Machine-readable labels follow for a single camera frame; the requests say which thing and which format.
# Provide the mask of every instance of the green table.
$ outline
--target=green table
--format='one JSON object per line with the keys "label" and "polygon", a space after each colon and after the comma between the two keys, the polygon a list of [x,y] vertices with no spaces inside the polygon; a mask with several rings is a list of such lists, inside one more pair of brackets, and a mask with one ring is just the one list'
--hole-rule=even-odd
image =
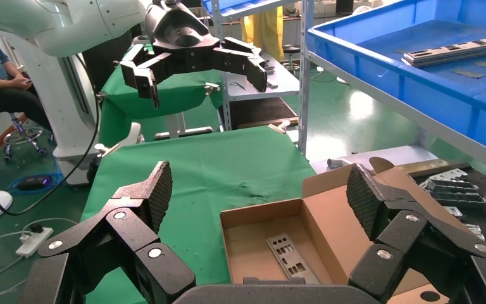
{"label": "green table", "polygon": [[[220,73],[210,70],[172,75],[158,85],[160,107],[154,110],[150,99],[139,98],[136,89],[124,84],[118,65],[101,89],[107,96],[101,109],[99,142],[114,146],[128,136],[134,120],[176,114],[201,105],[206,82],[221,85]],[[212,92],[210,98],[216,109],[223,103],[222,91]]]}
{"label": "green table", "polygon": [[[103,159],[82,220],[101,210],[120,186],[146,179],[160,160],[170,162],[173,193],[159,235],[198,284],[230,282],[222,210],[301,197],[302,180],[314,175],[289,137],[268,127],[136,144]],[[87,296],[90,304],[143,301],[120,269]]]}

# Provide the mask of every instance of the open cardboard box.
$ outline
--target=open cardboard box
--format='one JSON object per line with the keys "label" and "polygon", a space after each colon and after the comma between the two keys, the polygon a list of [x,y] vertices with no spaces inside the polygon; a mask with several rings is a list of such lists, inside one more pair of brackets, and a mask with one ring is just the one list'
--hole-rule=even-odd
{"label": "open cardboard box", "polygon": [[[347,204],[346,184],[354,165],[305,179],[302,198],[221,212],[230,277],[286,280],[266,240],[287,233],[322,284],[347,284],[372,242]],[[471,233],[460,221],[398,168],[374,176],[381,184],[409,191],[434,217]],[[408,270],[389,303],[428,303],[424,291],[437,292],[423,275]],[[440,295],[433,303],[447,303]]]}

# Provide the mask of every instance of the blue bin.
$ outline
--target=blue bin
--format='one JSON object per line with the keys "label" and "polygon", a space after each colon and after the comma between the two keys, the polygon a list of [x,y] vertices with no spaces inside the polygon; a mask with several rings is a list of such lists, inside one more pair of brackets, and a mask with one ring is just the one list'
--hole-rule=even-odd
{"label": "blue bin", "polygon": [[486,56],[427,68],[401,61],[405,51],[484,38],[486,0],[403,0],[315,26],[306,43],[319,57],[486,146],[486,68],[475,65]]}
{"label": "blue bin", "polygon": [[[221,15],[226,15],[232,10],[239,10],[242,8],[251,7],[253,5],[260,5],[262,2],[271,2],[268,0],[219,0],[219,7]],[[202,5],[206,8],[208,13],[213,16],[213,3],[211,0],[202,0]]]}

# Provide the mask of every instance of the metal shelf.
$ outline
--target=metal shelf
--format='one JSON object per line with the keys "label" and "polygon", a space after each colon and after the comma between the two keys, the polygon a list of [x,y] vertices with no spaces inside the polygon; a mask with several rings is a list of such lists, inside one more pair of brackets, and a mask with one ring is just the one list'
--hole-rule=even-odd
{"label": "metal shelf", "polygon": [[220,13],[217,15],[215,10],[215,2],[212,0],[211,5],[205,5],[208,13],[213,16],[214,21],[227,22],[237,20],[239,18],[250,16],[262,11],[270,10],[278,6],[294,3],[294,0],[253,0],[229,8],[221,8]]}
{"label": "metal shelf", "polygon": [[[282,97],[293,94],[299,94],[299,79],[286,70],[281,63],[275,60],[271,55],[264,53],[264,60],[269,60],[269,65],[275,67],[275,73],[267,75],[267,78],[278,84],[278,88],[267,88],[265,92],[259,92],[247,81],[244,75],[227,73],[226,81],[228,85],[228,101],[240,101],[258,98]],[[242,89],[239,85],[230,85],[237,82],[245,87]]]}
{"label": "metal shelf", "polygon": [[[479,142],[476,142],[470,139],[469,137],[466,137],[465,135],[453,129],[450,129],[449,127],[430,118],[429,116],[411,107],[410,105],[404,103],[403,101],[395,97],[392,97],[391,95],[388,95],[387,93],[381,91],[380,89],[377,89],[376,87],[373,87],[372,85],[358,79],[357,77],[351,75],[350,73],[343,71],[339,67],[333,65],[329,61],[324,60],[323,58],[317,56],[312,52],[308,52],[305,57],[307,60],[316,63],[317,65],[323,67],[325,70],[334,74],[335,76],[344,79],[350,85],[363,91],[364,93],[373,97],[380,103],[394,109],[394,111],[398,112],[403,117],[419,125],[423,130],[427,130],[430,133],[439,136],[444,141],[448,142],[449,144],[455,146],[457,149],[460,149],[466,154],[472,156],[474,159],[486,165],[486,146],[484,146],[483,144],[480,144]],[[304,75],[303,73],[301,77],[309,77],[309,75],[308,74]],[[426,146],[426,143],[423,142],[424,137],[425,136],[419,136],[417,142],[423,147]]]}

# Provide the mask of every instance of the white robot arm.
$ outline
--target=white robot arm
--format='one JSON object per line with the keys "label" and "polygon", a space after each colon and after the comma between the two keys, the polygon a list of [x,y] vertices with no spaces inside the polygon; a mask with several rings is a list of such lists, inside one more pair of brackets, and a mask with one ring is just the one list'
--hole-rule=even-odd
{"label": "white robot arm", "polygon": [[55,57],[81,53],[143,22],[152,0],[0,0],[0,30]]}

